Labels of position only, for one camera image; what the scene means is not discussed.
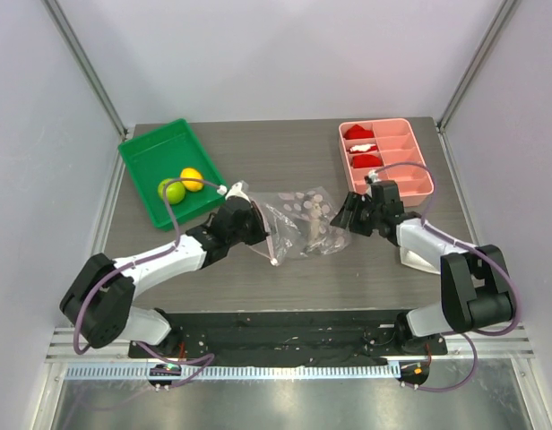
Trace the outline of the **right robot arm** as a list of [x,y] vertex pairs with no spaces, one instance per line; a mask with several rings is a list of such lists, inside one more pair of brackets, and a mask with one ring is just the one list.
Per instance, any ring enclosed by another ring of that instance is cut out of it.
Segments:
[[393,340],[401,352],[415,353],[438,335],[491,336],[491,326],[499,323],[505,323],[499,331],[505,335],[519,324],[518,296],[501,250],[464,243],[406,211],[395,182],[371,183],[365,194],[348,193],[331,224],[365,237],[377,232],[439,273],[439,301],[396,318]]

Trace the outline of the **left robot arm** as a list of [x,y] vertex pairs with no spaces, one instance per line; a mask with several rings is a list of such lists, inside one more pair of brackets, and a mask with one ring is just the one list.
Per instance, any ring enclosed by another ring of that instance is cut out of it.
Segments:
[[167,280],[218,262],[235,245],[257,245],[266,237],[257,205],[232,196],[169,245],[124,259],[94,254],[59,305],[74,326],[74,352],[82,355],[121,339],[160,357],[173,356],[183,340],[182,329],[164,311],[136,308],[133,301]]

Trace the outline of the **green fake fruit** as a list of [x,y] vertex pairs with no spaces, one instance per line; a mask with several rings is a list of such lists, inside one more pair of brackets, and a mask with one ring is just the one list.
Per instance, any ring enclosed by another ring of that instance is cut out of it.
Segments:
[[172,178],[166,178],[159,183],[157,193],[163,202],[176,205],[185,199],[186,190],[181,182]]

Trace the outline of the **yellow fake fruit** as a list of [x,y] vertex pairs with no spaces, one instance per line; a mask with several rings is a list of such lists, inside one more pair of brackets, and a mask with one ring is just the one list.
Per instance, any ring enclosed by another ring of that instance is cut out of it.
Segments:
[[185,189],[191,193],[200,192],[204,188],[203,175],[195,168],[184,168],[179,177]]

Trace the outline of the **clear zip top bag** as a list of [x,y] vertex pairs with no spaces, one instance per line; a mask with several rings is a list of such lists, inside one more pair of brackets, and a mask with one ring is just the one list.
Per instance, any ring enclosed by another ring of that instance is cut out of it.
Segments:
[[[252,245],[250,249],[268,259],[273,266],[280,266],[287,259],[336,254],[351,242],[348,231],[330,225],[339,211],[339,205],[321,186],[277,193],[255,192],[248,186],[246,193],[250,202],[258,206],[270,233],[265,242]],[[326,230],[324,241],[313,252],[305,251],[308,230],[303,202],[309,200],[318,202],[322,207]]]

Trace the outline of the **grey fake fish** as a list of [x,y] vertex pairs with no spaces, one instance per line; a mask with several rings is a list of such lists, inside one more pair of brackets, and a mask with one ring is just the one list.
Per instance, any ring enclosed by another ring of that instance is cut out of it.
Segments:
[[323,225],[324,216],[322,207],[313,200],[304,201],[304,214],[307,216],[306,252],[313,252],[324,241],[326,233]]

